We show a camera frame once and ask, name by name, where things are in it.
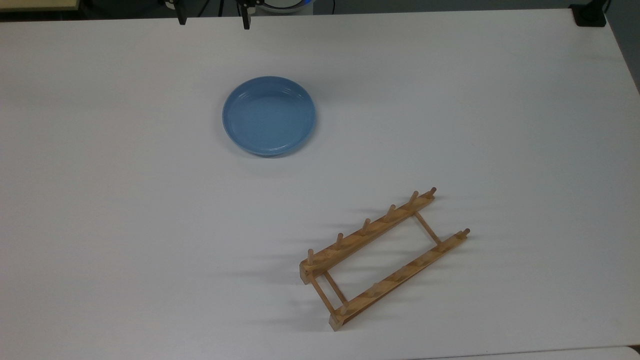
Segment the white table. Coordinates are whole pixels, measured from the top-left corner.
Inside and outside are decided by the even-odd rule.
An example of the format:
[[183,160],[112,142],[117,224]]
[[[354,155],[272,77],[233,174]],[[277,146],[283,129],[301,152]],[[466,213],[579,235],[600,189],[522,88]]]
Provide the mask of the white table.
[[[0,24],[3,359],[410,359],[640,343],[640,96],[569,10]],[[69,41],[68,34],[74,34]],[[264,75],[317,106],[238,149]],[[339,332],[307,249],[413,190],[468,242]],[[352,297],[416,224],[332,275]]]
[[560,351],[524,352],[484,356],[465,356],[465,360],[639,360],[640,355],[628,347],[582,348]]

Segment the wooden peg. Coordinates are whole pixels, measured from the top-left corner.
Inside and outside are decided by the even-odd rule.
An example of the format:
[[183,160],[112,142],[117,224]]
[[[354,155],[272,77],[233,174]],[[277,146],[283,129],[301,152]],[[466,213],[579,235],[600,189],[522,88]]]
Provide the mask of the wooden peg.
[[462,240],[462,239],[466,239],[466,238],[467,238],[467,235],[469,234],[469,232],[471,232],[471,230],[469,230],[469,228],[464,229],[464,231],[458,231],[458,232],[456,233],[456,237],[457,237],[458,239],[461,239],[461,240]]
[[436,192],[436,188],[431,188],[431,190],[429,190],[429,192],[427,193],[427,199],[433,199],[433,193]]
[[365,236],[367,234],[367,228],[369,227],[370,223],[371,223],[371,219],[370,218],[366,218],[364,220],[364,224],[362,225],[362,229],[360,229],[360,235],[361,236]]
[[344,237],[344,234],[339,233],[338,234],[338,238],[335,240],[335,246],[339,249],[342,247],[342,238]]
[[347,315],[347,308],[349,307],[349,302],[343,301],[342,307],[340,308],[340,315]]
[[413,195],[411,195],[411,199],[409,199],[409,206],[413,205],[413,202],[415,201],[415,199],[418,198],[418,194],[419,192],[413,192]]
[[395,205],[389,206],[389,210],[387,211],[387,214],[385,215],[385,218],[382,221],[388,222],[389,220],[391,220],[391,217],[393,216],[395,210],[396,210]]

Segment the blue plate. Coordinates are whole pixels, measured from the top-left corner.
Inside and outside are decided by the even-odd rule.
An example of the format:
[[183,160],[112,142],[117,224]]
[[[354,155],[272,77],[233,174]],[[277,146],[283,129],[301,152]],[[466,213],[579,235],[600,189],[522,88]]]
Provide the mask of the blue plate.
[[261,156],[293,151],[311,135],[316,107],[302,86],[263,76],[237,87],[222,110],[225,131],[236,145]]

